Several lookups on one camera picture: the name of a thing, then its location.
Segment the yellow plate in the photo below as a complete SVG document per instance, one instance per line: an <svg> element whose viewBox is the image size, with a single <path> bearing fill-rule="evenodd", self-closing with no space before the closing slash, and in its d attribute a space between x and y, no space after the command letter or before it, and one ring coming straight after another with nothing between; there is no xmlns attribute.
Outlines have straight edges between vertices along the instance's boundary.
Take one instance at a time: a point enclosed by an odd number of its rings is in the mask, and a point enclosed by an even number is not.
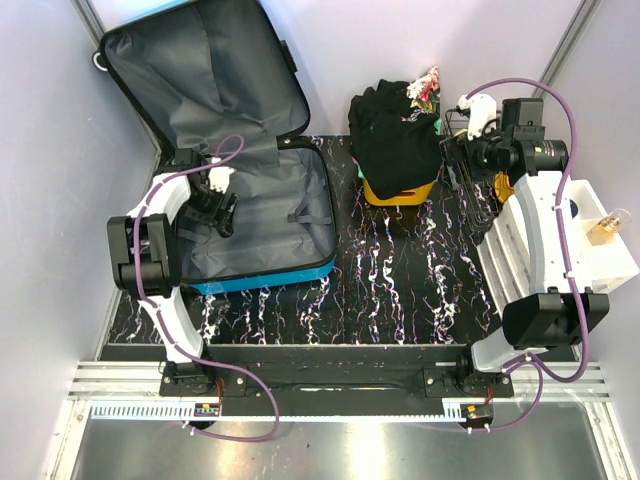
<svg viewBox="0 0 640 480"><path fill-rule="evenodd" d="M509 176L503 172L496 174L494 179L494 193L496 199L504 204L510 196L514 194L514 188L510 183Z"/></svg>

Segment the aluminium rail frame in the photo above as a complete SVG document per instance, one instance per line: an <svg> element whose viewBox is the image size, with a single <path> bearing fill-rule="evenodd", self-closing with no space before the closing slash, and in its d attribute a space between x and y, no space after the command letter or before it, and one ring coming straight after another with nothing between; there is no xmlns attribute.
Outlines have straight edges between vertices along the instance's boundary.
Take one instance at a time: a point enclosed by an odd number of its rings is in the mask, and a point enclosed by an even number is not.
<svg viewBox="0 0 640 480"><path fill-rule="evenodd" d="M511 377L510 399L427 416L228 416L217 396L162 397L156 362L83 362L50 479L635 479L604 378Z"/></svg>

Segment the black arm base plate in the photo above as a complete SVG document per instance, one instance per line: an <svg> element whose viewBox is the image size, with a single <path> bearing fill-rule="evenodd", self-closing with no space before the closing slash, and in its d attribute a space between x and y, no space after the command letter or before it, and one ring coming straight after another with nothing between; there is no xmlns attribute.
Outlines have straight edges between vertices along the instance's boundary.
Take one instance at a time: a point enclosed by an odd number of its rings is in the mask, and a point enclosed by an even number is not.
<svg viewBox="0 0 640 480"><path fill-rule="evenodd" d="M475 373L464 346L240 346L205 349L204 364L167 362L163 397L217 396L222 413L287 417L427 416L445 399L510 399L511 380Z"/></svg>

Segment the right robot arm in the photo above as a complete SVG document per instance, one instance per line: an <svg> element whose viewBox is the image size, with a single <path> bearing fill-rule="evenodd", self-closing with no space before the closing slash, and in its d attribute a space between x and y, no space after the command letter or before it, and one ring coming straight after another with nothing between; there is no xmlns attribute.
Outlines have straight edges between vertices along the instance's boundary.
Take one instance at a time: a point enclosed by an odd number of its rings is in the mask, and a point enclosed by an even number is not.
<svg viewBox="0 0 640 480"><path fill-rule="evenodd" d="M500 327L469 345L457 361L454 384L466 396L480 394L491 377L509 375L520 365L533 365L558 382L578 380L589 361L588 335L610 309L572 245L571 202L565 194L570 149L562 140L546 139L543 107L540 98L497 103L487 94L463 95L455 110L468 123L440 143L445 164L465 168L471 179L497 173L509 178L529 248L528 294L507 302ZM582 347L581 360L567 378L539 357L574 345Z"/></svg>

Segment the dark bottle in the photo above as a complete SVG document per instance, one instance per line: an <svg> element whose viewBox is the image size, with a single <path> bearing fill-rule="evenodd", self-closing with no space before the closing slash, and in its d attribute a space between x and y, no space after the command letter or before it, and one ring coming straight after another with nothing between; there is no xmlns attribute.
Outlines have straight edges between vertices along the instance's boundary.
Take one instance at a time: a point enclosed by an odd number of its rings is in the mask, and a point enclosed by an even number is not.
<svg viewBox="0 0 640 480"><path fill-rule="evenodd" d="M598 220L588 231L587 239L591 245L603 245L609 242L621 229L632 222L632 215L623 208L616 208Z"/></svg>

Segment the orange plastic basket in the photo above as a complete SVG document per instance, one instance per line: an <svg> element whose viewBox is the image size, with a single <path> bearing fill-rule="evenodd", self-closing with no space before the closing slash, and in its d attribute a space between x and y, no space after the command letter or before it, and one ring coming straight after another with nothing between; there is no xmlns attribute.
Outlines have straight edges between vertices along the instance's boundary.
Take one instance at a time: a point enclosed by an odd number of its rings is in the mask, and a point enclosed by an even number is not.
<svg viewBox="0 0 640 480"><path fill-rule="evenodd" d="M362 180L365 200L375 207L408 207L424 203L435 186L435 182L422 185L416 189L404 190L388 199L379 198L371 189L366 179Z"/></svg>

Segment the black floral print garment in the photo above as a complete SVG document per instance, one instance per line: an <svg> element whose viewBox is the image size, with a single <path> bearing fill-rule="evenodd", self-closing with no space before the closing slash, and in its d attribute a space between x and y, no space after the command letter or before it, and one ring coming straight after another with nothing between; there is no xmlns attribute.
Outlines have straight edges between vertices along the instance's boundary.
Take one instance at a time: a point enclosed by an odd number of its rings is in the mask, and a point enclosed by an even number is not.
<svg viewBox="0 0 640 480"><path fill-rule="evenodd" d="M381 79L348 110L350 155L381 199L435 182L441 168L440 72L412 81Z"/></svg>

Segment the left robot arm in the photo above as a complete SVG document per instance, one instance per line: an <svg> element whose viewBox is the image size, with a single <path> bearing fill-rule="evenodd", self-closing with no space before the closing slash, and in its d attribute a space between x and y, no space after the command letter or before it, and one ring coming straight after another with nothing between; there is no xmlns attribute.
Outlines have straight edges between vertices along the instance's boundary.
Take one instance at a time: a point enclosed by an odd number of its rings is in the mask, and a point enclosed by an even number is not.
<svg viewBox="0 0 640 480"><path fill-rule="evenodd" d="M191 322L181 293L182 260L175 223L187 209L222 237L233 234L238 196L229 191L235 169L216 154L206 158L179 149L154 174L142 200L107 222L114 282L154 321L166 351L161 393L165 396L221 394L224 382L210 366L204 340Z"/></svg>

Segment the white drawer organizer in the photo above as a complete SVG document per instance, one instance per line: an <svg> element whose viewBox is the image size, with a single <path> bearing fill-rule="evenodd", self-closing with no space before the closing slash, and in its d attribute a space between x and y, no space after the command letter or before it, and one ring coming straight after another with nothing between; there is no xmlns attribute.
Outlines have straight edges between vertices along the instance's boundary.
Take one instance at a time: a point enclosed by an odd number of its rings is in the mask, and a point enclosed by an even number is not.
<svg viewBox="0 0 640 480"><path fill-rule="evenodd" d="M619 234L593 245L587 232L606 216L605 209L587 180L571 180L565 194L577 205L568 233L580 248L580 264L590 275L596 293L609 294L639 274L639 267ZM510 196L477 247L485 280L497 311L529 294L530 255L526 227L517 199Z"/></svg>

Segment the blue fish-print suitcase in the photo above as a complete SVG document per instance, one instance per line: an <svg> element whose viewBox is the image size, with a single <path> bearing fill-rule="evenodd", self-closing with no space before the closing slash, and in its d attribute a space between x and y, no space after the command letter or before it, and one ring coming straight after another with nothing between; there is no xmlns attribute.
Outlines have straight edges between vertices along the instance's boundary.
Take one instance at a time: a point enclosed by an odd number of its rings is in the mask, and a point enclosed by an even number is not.
<svg viewBox="0 0 640 480"><path fill-rule="evenodd" d="M309 282L335 264L326 162L305 136L296 67L256 1L194 1L107 32L104 66L172 159L221 149L238 198L233 232L182 209L182 281L204 294Z"/></svg>

